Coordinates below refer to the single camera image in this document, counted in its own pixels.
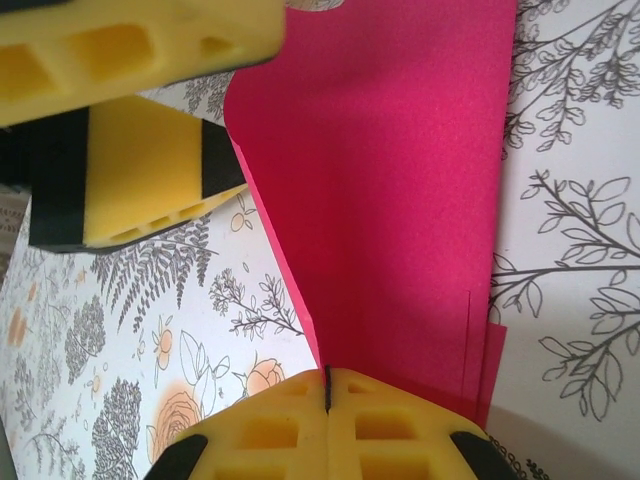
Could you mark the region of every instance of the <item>black foam stripe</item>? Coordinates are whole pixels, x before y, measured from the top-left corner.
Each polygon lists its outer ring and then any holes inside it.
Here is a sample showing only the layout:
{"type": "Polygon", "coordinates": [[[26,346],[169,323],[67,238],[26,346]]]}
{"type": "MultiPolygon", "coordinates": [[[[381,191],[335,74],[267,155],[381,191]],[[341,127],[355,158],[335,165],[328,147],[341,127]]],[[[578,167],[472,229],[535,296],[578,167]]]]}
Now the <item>black foam stripe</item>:
{"type": "Polygon", "coordinates": [[[324,409],[327,412],[327,414],[329,413],[329,410],[331,410],[331,402],[332,402],[332,392],[331,392],[331,367],[329,365],[325,365],[324,366],[324,377],[325,377],[325,384],[324,384],[324,409]]]}
{"type": "Polygon", "coordinates": [[[1,0],[0,13],[19,12],[30,8],[52,7],[71,0],[1,0]]]}
{"type": "Polygon", "coordinates": [[[162,452],[145,480],[189,480],[207,443],[204,435],[191,435],[174,443],[162,452]]]}
{"type": "Polygon", "coordinates": [[[202,121],[202,198],[246,183],[227,129],[202,121]]]}
{"type": "Polygon", "coordinates": [[[478,480],[518,480],[514,470],[489,440],[470,432],[455,432],[451,440],[478,480]]]}
{"type": "Polygon", "coordinates": [[[31,165],[29,244],[52,252],[81,251],[87,178],[89,108],[28,122],[31,165]]]}

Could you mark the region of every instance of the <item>floral patterned surface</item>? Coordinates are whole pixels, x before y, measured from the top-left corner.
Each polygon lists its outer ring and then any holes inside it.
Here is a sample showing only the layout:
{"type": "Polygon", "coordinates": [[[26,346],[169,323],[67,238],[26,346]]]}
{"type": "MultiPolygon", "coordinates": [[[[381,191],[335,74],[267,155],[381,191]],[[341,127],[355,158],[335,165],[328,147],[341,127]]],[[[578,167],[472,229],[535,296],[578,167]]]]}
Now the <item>floral patterned surface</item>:
{"type": "MultiPolygon", "coordinates": [[[[520,0],[517,21],[488,429],[521,479],[633,480],[640,0],[520,0]]],[[[143,95],[223,123],[231,76],[143,95]]],[[[21,478],[141,477],[176,432],[314,366],[247,193],[107,257],[43,255],[20,235],[0,416],[21,478]]]]}
{"type": "Polygon", "coordinates": [[[255,212],[245,191],[107,256],[28,248],[23,224],[0,294],[20,478],[141,478],[182,429],[315,368],[255,212]]]}

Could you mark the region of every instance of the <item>rose illustration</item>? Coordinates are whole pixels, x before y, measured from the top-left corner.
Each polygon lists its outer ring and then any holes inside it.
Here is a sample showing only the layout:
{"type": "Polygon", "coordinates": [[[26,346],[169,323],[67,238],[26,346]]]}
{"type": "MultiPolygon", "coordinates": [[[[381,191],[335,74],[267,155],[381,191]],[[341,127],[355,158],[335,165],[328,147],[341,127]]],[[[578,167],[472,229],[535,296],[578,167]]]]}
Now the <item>rose illustration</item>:
{"type": "Polygon", "coordinates": [[[284,380],[282,366],[275,358],[256,363],[247,377],[247,393],[255,395],[284,380]]]}
{"type": "Polygon", "coordinates": [[[160,410],[155,426],[147,425],[149,461],[155,463],[165,448],[173,443],[178,433],[200,420],[200,407],[187,392],[176,393],[170,397],[160,410]]]}

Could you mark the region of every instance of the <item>pink paper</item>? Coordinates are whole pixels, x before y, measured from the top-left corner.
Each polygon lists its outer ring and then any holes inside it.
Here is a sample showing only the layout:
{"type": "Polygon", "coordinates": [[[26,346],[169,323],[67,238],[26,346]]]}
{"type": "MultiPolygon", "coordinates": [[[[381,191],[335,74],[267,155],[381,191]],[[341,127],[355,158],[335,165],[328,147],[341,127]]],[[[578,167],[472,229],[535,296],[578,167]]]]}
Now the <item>pink paper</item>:
{"type": "Polygon", "coordinates": [[[484,344],[484,362],[482,365],[482,376],[480,378],[480,394],[478,395],[478,406],[476,411],[476,423],[482,428],[487,426],[489,409],[491,408],[491,398],[493,389],[498,379],[500,369],[500,359],[504,341],[507,338],[507,327],[490,323],[487,326],[487,337],[484,344]]]}
{"type": "Polygon", "coordinates": [[[318,363],[469,418],[515,3],[290,10],[281,54],[237,73],[225,102],[318,363]]]}

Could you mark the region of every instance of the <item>yellow foam block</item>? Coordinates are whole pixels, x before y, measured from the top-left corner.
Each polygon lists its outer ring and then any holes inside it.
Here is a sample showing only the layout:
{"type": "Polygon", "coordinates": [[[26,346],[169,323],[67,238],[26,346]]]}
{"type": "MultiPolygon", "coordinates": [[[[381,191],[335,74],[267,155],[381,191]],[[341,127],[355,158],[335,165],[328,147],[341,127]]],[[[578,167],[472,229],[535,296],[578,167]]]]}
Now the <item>yellow foam block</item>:
{"type": "Polygon", "coordinates": [[[203,159],[203,121],[150,100],[92,106],[88,131],[85,245],[137,240],[198,218],[246,188],[242,182],[203,197],[203,161],[217,160],[203,159]]]}
{"type": "Polygon", "coordinates": [[[182,432],[174,446],[208,440],[189,479],[476,480],[450,438],[486,441],[469,420],[350,370],[332,370],[331,385],[328,413],[314,370],[182,432]]]}
{"type": "Polygon", "coordinates": [[[284,0],[60,1],[0,6],[0,127],[266,61],[283,42],[284,0]]]}

